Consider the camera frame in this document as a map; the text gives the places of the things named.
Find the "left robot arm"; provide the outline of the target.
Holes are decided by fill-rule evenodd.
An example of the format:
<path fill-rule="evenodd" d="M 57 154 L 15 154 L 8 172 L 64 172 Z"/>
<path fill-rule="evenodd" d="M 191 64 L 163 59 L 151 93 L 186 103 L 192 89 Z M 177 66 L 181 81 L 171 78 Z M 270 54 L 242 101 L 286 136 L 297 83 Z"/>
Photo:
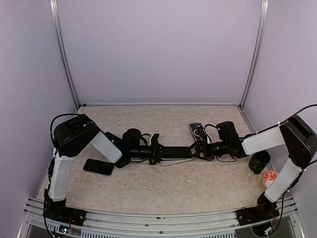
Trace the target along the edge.
<path fill-rule="evenodd" d="M 112 173 L 113 168 L 123 168 L 130 163 L 149 161 L 151 165 L 172 155 L 158 142 L 158 134 L 146 140 L 140 130 L 128 129 L 122 138 L 103 132 L 86 114 L 69 114 L 69 120 L 50 127 L 53 143 L 53 158 L 48 170 L 49 185 L 45 190 L 44 210 L 58 220 L 69 216 L 66 204 L 66 185 L 71 165 L 75 158 L 88 146 L 99 152 L 105 161 L 91 160 L 89 172 Z"/>

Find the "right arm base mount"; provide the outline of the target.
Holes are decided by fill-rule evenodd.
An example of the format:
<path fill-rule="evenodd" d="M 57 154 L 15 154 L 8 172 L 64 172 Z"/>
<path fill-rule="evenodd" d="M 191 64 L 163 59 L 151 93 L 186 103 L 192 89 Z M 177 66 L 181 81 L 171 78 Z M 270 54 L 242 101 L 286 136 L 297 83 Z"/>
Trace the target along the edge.
<path fill-rule="evenodd" d="M 236 211 L 240 226 L 270 220 L 279 216 L 276 202 L 270 202 L 265 196 L 260 196 L 257 205 L 249 208 L 241 208 Z"/>

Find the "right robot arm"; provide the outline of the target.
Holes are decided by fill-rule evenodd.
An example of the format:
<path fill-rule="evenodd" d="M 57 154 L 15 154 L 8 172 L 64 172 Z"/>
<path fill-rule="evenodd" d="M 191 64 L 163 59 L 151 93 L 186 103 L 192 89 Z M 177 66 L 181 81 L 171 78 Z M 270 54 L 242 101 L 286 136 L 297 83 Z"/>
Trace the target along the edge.
<path fill-rule="evenodd" d="M 259 156 L 270 149 L 284 146 L 288 158 L 277 178 L 258 198 L 253 215 L 258 220 L 264 220 L 273 211 L 276 202 L 295 184 L 306 168 L 315 161 L 317 152 L 317 134 L 299 116 L 293 114 L 282 122 L 261 131 L 240 137 L 231 121 L 215 125 L 219 141 L 206 143 L 194 142 L 190 146 L 190 156 L 203 160 L 211 160 L 223 155 L 236 159 L 247 156 Z"/>

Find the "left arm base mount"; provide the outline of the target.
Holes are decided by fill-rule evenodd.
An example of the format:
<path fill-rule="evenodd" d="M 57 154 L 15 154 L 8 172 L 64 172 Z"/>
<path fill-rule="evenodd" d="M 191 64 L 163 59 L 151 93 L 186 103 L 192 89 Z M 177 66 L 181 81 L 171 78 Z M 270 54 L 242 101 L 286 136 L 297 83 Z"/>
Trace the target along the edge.
<path fill-rule="evenodd" d="M 67 207 L 66 199 L 63 201 L 53 201 L 47 195 L 44 198 L 43 217 L 54 221 L 67 223 L 69 225 L 83 226 L 86 211 Z"/>

